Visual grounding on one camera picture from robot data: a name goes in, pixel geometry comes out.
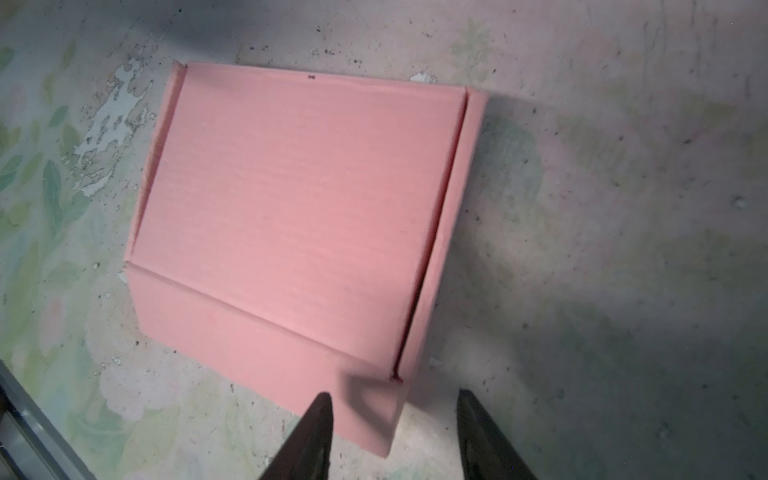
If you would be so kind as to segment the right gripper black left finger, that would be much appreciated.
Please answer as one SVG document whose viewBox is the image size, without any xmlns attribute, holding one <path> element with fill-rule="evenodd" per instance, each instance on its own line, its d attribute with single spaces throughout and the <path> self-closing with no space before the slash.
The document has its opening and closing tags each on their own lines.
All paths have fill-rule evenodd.
<svg viewBox="0 0 768 480">
<path fill-rule="evenodd" d="M 327 480 L 333 440 L 332 398 L 319 393 L 274 456 L 261 480 Z"/>
</svg>

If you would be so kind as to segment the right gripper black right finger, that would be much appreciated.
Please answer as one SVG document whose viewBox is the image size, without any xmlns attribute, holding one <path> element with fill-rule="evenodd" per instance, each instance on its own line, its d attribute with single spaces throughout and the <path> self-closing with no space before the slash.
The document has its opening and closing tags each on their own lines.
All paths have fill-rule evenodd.
<svg viewBox="0 0 768 480">
<path fill-rule="evenodd" d="M 467 389 L 461 389 L 457 398 L 457 434 L 465 479 L 536 480 L 476 395 Z"/>
</svg>

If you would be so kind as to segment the pink paper box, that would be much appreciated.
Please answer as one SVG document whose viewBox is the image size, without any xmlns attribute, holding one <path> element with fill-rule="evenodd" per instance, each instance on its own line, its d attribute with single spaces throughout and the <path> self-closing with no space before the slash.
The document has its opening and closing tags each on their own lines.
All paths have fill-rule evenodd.
<svg viewBox="0 0 768 480">
<path fill-rule="evenodd" d="M 125 251 L 146 336 L 387 456 L 488 96 L 172 67 Z"/>
</svg>

